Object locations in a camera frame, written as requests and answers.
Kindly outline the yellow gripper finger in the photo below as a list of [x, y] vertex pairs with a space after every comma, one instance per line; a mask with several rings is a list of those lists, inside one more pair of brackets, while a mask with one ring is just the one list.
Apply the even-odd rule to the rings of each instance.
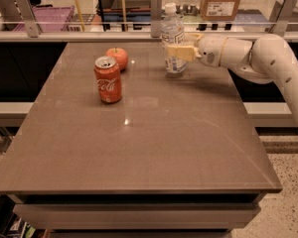
[[192, 44], [193, 46], [197, 46], [202, 37], [203, 37], [202, 34], [186, 33], [185, 34], [185, 42], [187, 44]]
[[199, 49], [193, 45], [168, 45], [166, 52], [169, 57], [175, 57], [185, 61], [193, 61], [202, 57]]

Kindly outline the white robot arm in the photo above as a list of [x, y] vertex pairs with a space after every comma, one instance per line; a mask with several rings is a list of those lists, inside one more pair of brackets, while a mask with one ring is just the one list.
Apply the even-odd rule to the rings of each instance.
[[219, 34], [187, 34], [185, 41], [166, 44], [164, 50], [177, 59], [227, 68], [251, 82], [275, 83], [298, 126], [298, 59], [283, 38], [265, 34], [251, 42]]

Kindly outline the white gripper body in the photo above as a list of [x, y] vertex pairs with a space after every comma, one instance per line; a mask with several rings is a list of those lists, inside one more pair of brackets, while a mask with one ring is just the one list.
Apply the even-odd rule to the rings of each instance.
[[223, 35], [205, 35], [199, 40], [198, 50], [203, 65], [219, 67], [226, 37]]

